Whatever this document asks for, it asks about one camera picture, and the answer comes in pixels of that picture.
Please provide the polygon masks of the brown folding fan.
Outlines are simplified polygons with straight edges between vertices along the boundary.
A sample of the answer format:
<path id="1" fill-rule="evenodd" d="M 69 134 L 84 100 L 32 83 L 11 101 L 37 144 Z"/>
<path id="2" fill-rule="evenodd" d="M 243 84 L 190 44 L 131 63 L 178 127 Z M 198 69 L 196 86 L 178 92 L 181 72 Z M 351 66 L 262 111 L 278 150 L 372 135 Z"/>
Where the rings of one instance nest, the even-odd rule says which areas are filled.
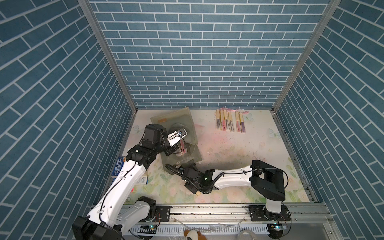
<path id="1" fill-rule="evenodd" d="M 224 116 L 225 129 L 226 131 L 228 131 L 230 129 L 230 125 L 229 125 L 228 112 L 226 110 L 223 110 L 223 116 Z"/>

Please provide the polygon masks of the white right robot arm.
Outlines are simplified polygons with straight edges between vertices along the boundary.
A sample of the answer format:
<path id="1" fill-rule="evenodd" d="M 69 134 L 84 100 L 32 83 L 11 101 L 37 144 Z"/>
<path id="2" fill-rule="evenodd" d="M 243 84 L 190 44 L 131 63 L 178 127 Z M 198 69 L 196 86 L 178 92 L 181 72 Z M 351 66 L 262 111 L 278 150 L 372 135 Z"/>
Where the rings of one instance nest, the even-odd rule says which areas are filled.
<path id="1" fill-rule="evenodd" d="M 231 187 L 253 188 L 266 199 L 266 212 L 276 215 L 282 212 L 289 182 L 284 170 L 261 160 L 253 160 L 251 165 L 234 170 L 211 169 L 201 172 L 196 167 L 178 167 L 174 173 L 186 182 L 185 187 L 194 194 L 210 194 Z"/>

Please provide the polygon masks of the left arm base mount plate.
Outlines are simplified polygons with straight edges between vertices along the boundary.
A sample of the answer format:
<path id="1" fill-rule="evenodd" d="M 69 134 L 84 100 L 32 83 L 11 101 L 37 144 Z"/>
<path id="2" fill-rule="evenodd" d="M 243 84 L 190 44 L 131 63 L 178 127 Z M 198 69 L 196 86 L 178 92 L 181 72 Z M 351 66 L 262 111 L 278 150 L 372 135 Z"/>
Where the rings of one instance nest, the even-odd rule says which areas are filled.
<path id="1" fill-rule="evenodd" d="M 142 220 L 140 220 L 140 223 L 150 223 L 156 221 L 157 223 L 163 223 L 163 222 L 169 222 L 171 214 L 171 207 L 170 206 L 158 206 L 156 207 L 150 207 L 149 214 Z"/>

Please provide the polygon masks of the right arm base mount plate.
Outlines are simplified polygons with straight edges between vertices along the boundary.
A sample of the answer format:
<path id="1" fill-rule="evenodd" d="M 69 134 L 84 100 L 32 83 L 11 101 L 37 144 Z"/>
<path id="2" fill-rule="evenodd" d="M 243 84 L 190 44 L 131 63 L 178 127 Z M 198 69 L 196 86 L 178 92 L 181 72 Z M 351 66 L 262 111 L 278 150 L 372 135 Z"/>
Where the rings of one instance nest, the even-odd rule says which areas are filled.
<path id="1" fill-rule="evenodd" d="M 291 221 L 292 217 L 289 209 L 285 206 L 281 206 L 281 212 L 279 214 L 267 211 L 266 205 L 250 205 L 249 214 L 252 222 L 263 221 Z"/>

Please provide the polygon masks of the purple folding fan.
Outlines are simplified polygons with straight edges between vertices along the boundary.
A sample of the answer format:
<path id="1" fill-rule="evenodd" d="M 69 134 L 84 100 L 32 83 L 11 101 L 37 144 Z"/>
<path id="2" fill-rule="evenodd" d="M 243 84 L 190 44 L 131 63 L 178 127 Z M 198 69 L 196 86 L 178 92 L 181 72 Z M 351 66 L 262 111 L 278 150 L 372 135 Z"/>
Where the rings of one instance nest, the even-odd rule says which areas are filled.
<path id="1" fill-rule="evenodd" d="M 241 131 L 242 133 L 246 133 L 246 127 L 245 127 L 245 122 L 244 122 L 244 116 L 242 112 L 239 112 L 239 117 L 240 117 L 240 125 L 241 125 Z"/>

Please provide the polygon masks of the olive green canvas tote bag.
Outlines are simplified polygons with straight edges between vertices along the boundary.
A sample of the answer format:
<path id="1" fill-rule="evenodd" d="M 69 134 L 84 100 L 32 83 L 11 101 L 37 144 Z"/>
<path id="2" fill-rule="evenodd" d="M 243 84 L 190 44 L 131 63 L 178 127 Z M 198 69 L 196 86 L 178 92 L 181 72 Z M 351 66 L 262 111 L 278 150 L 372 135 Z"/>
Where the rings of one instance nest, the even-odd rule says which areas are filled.
<path id="1" fill-rule="evenodd" d="M 168 135 L 177 134 L 183 138 L 181 140 L 179 137 L 175 137 L 178 142 L 174 145 L 174 148 L 176 148 L 174 153 L 169 156 L 161 153 L 164 171 L 170 173 L 166 168 L 166 164 L 173 167 L 190 167 L 202 160 L 198 148 L 197 132 L 189 108 L 152 117 L 151 122 L 163 126 Z"/>

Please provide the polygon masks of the pink folding fan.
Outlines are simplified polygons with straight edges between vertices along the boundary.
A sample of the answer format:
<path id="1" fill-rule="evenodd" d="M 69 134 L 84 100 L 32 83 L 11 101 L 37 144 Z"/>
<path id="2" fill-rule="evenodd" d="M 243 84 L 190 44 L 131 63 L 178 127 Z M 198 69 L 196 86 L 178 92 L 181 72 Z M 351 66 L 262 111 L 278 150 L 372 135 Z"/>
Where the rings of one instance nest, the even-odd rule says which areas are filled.
<path id="1" fill-rule="evenodd" d="M 223 110 L 220 110 L 220 121 L 221 121 L 221 130 L 225 131 L 227 129 L 225 113 Z"/>

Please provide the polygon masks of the black patterned bamboo folding fan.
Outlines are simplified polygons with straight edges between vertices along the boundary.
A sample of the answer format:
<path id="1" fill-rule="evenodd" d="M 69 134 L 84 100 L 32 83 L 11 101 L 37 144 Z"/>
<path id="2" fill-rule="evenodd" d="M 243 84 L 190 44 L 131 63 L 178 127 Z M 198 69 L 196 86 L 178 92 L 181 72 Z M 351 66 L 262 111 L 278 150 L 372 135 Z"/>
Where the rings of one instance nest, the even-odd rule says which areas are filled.
<path id="1" fill-rule="evenodd" d="M 220 130 L 221 129 L 221 114 L 220 114 L 219 109 L 217 109 L 216 113 L 215 113 L 215 122 L 216 122 L 216 130 Z"/>

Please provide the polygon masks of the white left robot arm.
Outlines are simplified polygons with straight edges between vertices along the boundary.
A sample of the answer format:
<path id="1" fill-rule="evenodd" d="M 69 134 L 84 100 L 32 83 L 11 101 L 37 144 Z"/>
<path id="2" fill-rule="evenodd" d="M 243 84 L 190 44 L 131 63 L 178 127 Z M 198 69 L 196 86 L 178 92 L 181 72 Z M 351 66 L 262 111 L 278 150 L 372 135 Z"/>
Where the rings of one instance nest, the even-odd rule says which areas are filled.
<path id="1" fill-rule="evenodd" d="M 75 219 L 75 239 L 122 240 L 138 222 L 154 220 L 157 213 L 153 199 L 140 197 L 125 212 L 121 209 L 137 181 L 163 152 L 173 152 L 166 129 L 157 124 L 147 125 L 140 143 L 128 151 L 117 179 L 105 195 L 85 217 Z"/>

